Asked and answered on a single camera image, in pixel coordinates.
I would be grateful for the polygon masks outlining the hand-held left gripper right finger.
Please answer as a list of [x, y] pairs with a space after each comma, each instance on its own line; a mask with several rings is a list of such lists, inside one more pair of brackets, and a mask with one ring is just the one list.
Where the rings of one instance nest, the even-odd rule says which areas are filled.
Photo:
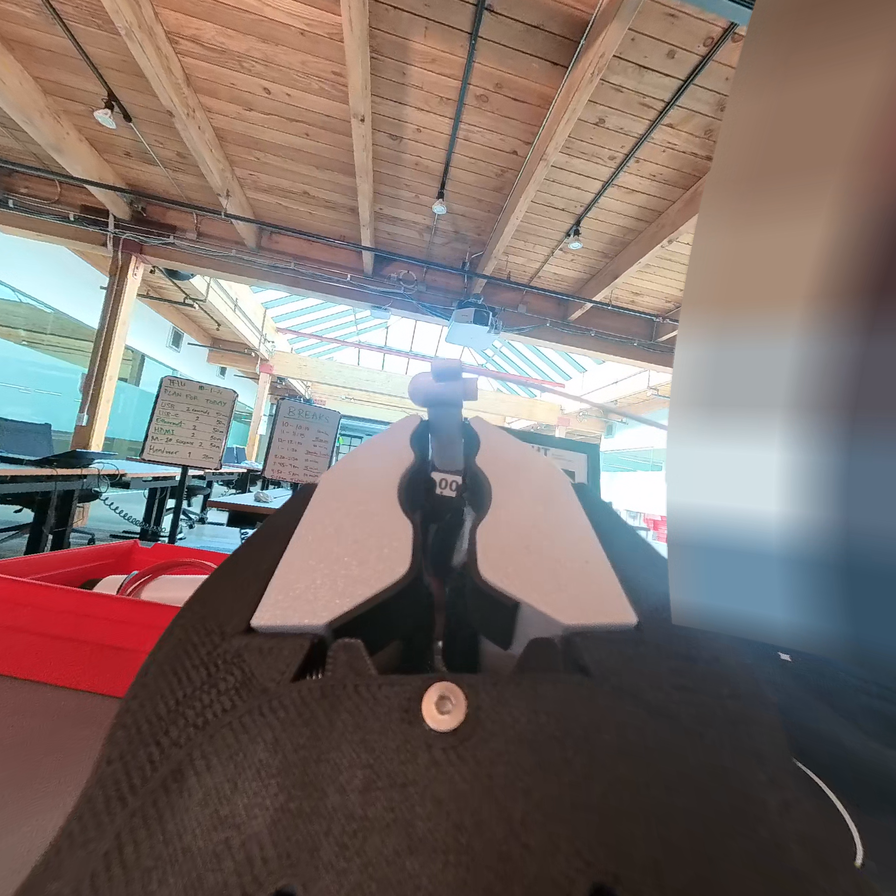
[[478, 632], [512, 655], [538, 638], [633, 628], [638, 618], [578, 498], [554, 459], [480, 418], [468, 549]]

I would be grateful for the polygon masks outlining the tag poster on black stand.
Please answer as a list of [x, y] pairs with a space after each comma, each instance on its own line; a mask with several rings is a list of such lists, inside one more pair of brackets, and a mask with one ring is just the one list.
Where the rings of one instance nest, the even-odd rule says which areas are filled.
[[548, 458], [572, 483], [586, 487], [593, 496], [601, 498], [598, 443], [532, 431], [509, 430], [509, 432]]

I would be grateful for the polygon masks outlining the white ceiling projector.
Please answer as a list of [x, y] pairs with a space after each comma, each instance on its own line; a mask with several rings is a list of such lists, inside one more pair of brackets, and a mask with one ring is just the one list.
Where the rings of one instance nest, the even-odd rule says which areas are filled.
[[502, 333], [503, 323], [497, 310], [487, 306], [480, 294], [475, 294], [454, 308], [444, 341], [463, 349], [484, 351], [492, 348]]

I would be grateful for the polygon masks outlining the whiteboard on black stand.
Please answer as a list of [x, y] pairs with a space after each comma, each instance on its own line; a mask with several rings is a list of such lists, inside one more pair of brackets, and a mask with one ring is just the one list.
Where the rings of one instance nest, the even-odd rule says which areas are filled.
[[262, 476], [290, 485], [317, 484], [330, 468], [341, 422], [342, 415], [336, 410], [300, 399], [280, 399], [268, 434]]
[[220, 385], [167, 375], [153, 403], [140, 449], [141, 462], [179, 468], [168, 543], [176, 543], [187, 478], [192, 472], [217, 472], [238, 393]]

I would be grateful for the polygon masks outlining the wooden office desk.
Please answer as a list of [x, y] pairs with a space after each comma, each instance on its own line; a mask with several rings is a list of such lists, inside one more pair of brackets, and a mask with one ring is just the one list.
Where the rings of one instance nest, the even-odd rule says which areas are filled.
[[43, 554], [67, 549], [75, 528], [82, 494], [97, 492], [105, 499], [109, 491], [149, 493], [140, 518], [128, 519], [132, 529], [125, 537], [149, 542], [175, 543], [172, 526], [184, 515], [185, 491], [190, 485], [208, 487], [231, 483], [243, 475], [259, 475], [254, 465], [226, 465], [217, 470], [190, 469], [140, 461], [107, 459], [83, 468], [4, 465], [1, 470], [2, 498], [23, 497], [31, 509], [23, 554]]
[[259, 504], [252, 499], [252, 492], [240, 495], [211, 498], [208, 509], [226, 514], [225, 525], [231, 529], [250, 531], [257, 528], [267, 517], [275, 514], [292, 497], [290, 488], [269, 489], [276, 498], [269, 504]]

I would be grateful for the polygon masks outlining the black printed shirt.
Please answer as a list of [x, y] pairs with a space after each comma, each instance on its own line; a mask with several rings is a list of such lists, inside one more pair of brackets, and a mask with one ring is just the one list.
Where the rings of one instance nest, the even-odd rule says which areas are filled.
[[677, 625], [668, 612], [638, 609], [650, 633], [693, 635], [748, 664], [775, 702], [790, 752], [832, 790], [856, 823], [864, 871], [894, 894], [894, 681], [777, 644]]

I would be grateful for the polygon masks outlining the red plastic bin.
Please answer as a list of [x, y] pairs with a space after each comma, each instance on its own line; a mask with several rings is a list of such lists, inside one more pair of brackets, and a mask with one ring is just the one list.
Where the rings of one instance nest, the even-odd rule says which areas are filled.
[[159, 564], [206, 574], [226, 554], [137, 540], [26, 554], [1, 563], [1, 674], [120, 698], [176, 614], [122, 597], [121, 581]]

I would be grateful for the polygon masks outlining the white bottle with black cap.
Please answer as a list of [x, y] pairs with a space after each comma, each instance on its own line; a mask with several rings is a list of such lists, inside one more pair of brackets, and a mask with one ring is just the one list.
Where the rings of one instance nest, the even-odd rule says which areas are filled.
[[168, 574], [159, 576], [125, 594], [120, 589], [128, 576], [110, 575], [97, 581], [88, 581], [86, 589], [117, 597], [150, 601], [168, 606], [182, 607], [206, 580], [206, 575]]

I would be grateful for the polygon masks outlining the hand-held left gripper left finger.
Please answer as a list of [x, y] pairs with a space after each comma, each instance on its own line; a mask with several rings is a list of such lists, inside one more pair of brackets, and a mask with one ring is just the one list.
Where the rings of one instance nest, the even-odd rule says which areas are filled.
[[419, 551], [399, 490], [416, 456], [414, 414], [320, 478], [251, 620], [262, 633], [333, 633], [417, 575]]

